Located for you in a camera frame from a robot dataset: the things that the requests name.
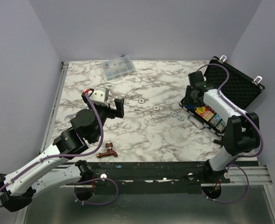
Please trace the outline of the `yellow big blind button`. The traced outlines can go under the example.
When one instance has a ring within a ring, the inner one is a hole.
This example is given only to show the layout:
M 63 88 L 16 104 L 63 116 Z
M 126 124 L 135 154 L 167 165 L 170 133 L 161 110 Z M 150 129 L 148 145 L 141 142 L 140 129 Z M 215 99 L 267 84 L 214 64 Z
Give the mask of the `yellow big blind button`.
M 203 113 L 205 113 L 206 112 L 206 108 L 203 106 L 203 107 L 197 107 L 196 108 L 196 112 L 198 113 L 198 114 L 203 114 Z

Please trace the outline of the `red playing card deck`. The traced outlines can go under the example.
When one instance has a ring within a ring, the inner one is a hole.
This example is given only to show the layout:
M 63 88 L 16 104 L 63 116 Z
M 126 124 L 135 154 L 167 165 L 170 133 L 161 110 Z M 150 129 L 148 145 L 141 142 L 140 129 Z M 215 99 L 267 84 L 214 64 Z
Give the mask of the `red playing card deck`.
M 205 107 L 206 112 L 203 114 L 198 114 L 195 109 L 195 113 L 202 117 L 205 121 L 210 121 L 215 116 L 215 111 L 210 109 L 209 107 Z

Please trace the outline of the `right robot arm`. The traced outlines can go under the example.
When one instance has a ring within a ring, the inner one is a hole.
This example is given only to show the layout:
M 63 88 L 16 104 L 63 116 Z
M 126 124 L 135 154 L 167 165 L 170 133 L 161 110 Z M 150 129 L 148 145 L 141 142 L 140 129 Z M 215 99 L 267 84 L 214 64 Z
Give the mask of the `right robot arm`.
M 221 150 L 203 166 L 203 179 L 212 183 L 238 157 L 261 146 L 259 117 L 254 112 L 247 113 L 238 108 L 221 90 L 207 84 L 201 71 L 190 73 L 188 78 L 190 84 L 186 89 L 184 104 L 208 105 L 222 118 L 226 126 Z

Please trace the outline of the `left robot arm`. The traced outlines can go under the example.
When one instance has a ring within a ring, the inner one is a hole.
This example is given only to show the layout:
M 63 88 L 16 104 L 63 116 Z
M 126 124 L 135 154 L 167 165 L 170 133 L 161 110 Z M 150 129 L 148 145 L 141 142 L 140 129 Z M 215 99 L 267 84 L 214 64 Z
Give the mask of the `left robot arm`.
M 124 117 L 124 98 L 115 99 L 116 108 L 101 105 L 84 96 L 88 107 L 71 119 L 71 127 L 63 131 L 52 145 L 22 168 L 0 173 L 0 208 L 19 211 L 49 189 L 70 183 L 87 184 L 93 175 L 86 161 L 78 161 L 63 172 L 52 172 L 57 166 L 75 157 L 95 154 L 104 140 L 107 119 Z

